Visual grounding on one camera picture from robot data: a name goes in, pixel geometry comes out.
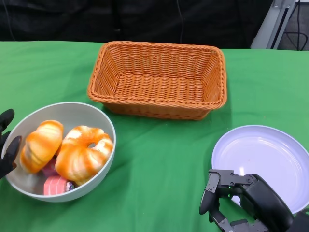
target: pastry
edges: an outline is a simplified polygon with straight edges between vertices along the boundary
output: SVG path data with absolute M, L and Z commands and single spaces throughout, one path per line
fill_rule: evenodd
M 89 148 L 91 144 L 95 144 L 95 147 Z M 75 127 L 62 142 L 56 171 L 62 177 L 82 185 L 105 165 L 112 147 L 109 135 L 102 129 Z
M 20 165 L 28 173 L 40 171 L 54 156 L 62 142 L 63 125 L 55 120 L 42 122 L 26 138 Z

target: gray bowl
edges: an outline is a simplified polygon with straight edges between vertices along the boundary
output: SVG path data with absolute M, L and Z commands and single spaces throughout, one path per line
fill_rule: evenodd
M 38 125 L 45 120 L 57 120 L 64 126 L 63 136 L 76 126 L 85 125 L 89 127 L 101 128 L 109 134 L 114 143 L 112 153 L 105 166 L 91 178 L 87 183 L 78 188 L 58 195 L 44 196 L 43 186 L 46 177 L 43 174 L 28 174 L 23 171 L 19 164 L 19 155 L 21 148 L 25 145 L 26 137 L 36 130 Z M 93 190 L 106 176 L 114 158 L 116 146 L 115 129 L 110 119 L 102 111 L 94 106 L 79 102 L 62 102 L 41 108 L 25 117 L 12 130 L 7 141 L 4 144 L 1 157 L 16 136 L 23 136 L 20 151 L 16 157 L 17 168 L 10 172 L 6 178 L 8 182 L 18 191 L 41 201 L 46 202 L 67 202 L 84 196 Z

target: metal stand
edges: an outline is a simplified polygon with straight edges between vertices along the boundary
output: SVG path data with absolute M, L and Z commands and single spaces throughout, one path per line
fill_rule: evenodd
M 295 0 L 274 0 L 251 48 L 277 49 L 294 6 Z

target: brown wicker basket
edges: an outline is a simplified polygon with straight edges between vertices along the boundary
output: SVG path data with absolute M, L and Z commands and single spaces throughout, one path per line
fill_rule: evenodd
M 226 102 L 224 55 L 211 46 L 109 42 L 87 94 L 118 114 L 202 119 Z

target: white plate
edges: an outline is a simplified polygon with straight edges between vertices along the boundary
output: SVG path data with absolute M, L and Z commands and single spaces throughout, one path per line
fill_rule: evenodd
M 309 154 L 280 130 L 259 125 L 235 128 L 217 142 L 211 164 L 239 175 L 260 175 L 293 214 L 309 204 Z M 232 201 L 240 205 L 239 197 Z

